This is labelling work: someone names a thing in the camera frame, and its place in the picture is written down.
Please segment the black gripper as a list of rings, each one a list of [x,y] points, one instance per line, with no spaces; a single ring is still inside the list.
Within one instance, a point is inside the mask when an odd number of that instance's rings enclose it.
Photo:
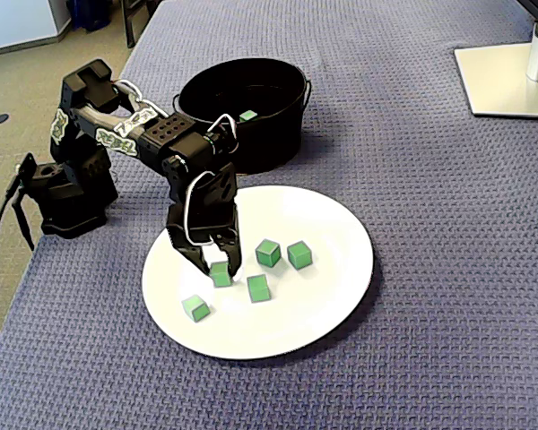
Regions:
[[[172,200],[166,229],[174,248],[201,273],[209,274],[201,246],[215,243],[228,257],[229,275],[235,276],[241,267],[241,247],[234,165],[229,162],[192,176],[175,161],[166,166],[166,178]]]

